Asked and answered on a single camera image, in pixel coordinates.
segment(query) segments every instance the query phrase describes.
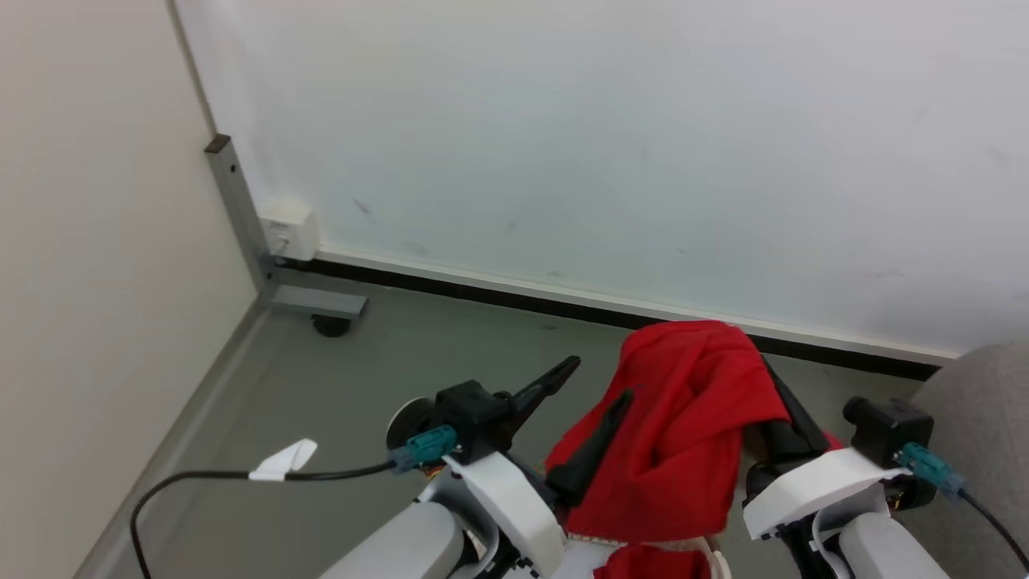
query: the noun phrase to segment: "red cloth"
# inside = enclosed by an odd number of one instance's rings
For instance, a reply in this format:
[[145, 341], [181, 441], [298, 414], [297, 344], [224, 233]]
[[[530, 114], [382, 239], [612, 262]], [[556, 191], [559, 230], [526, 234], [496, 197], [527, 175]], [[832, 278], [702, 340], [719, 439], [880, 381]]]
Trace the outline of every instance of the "red cloth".
[[826, 450], [826, 453], [832, 453], [833, 450], [840, 450], [841, 448], [846, 448], [843, 445], [843, 443], [840, 442], [840, 439], [838, 439], [837, 437], [830, 435], [825, 431], [822, 431], [822, 434], [825, 436], [825, 439], [829, 441], [829, 449]]
[[718, 322], [659, 324], [634, 332], [622, 347], [603, 400], [565, 434], [547, 468], [565, 463], [630, 388], [633, 403], [582, 505], [571, 512], [568, 531], [627, 543], [722, 531], [739, 471], [742, 428], [789, 420], [757, 351], [742, 331]]
[[666, 551], [649, 545], [623, 547], [593, 572], [593, 579], [696, 579], [710, 577], [707, 557], [700, 551]]

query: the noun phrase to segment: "white outlet box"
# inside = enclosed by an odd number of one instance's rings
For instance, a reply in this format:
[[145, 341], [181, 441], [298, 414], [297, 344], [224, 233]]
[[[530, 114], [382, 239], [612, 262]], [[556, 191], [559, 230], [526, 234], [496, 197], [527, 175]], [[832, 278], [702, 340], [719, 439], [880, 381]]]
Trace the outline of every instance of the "white outlet box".
[[308, 261], [321, 244], [315, 213], [303, 201], [276, 198], [258, 212], [269, 251], [279, 257]]

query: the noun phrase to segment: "teal connector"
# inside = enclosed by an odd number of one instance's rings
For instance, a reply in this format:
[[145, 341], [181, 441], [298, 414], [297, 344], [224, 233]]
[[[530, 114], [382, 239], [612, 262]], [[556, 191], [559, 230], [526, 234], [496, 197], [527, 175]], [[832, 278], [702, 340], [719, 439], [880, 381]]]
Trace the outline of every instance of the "teal connector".
[[903, 445], [896, 461], [918, 478], [927, 480], [938, 488], [948, 499], [958, 500], [958, 491], [964, 488], [964, 477], [954, 472], [953, 467], [920, 444], [909, 442]]
[[424, 432], [407, 440], [407, 444], [394, 448], [389, 458], [396, 464], [390, 469], [393, 474], [401, 474], [414, 470], [423, 463], [434, 463], [457, 447], [457, 432], [443, 425]]

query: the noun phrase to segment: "gray cushion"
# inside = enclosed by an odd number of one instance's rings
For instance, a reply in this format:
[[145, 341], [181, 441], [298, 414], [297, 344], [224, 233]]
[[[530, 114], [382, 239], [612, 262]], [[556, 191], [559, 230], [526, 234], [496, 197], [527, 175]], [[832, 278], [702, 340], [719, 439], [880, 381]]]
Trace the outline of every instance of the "gray cushion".
[[[929, 449], [1029, 548], [1029, 341], [978, 350], [947, 365], [912, 402], [935, 420]], [[900, 517], [954, 579], [1024, 577], [1000, 535], [942, 496]]]

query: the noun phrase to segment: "white cable tag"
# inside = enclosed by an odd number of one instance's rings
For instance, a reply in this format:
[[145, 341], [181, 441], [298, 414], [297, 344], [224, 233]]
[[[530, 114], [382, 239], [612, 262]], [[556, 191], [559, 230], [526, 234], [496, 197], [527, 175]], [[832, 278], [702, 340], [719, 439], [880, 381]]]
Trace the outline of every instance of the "white cable tag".
[[260, 466], [250, 473], [250, 480], [283, 481], [286, 473], [304, 468], [318, 449], [318, 443], [300, 439], [288, 447], [264, 459]]

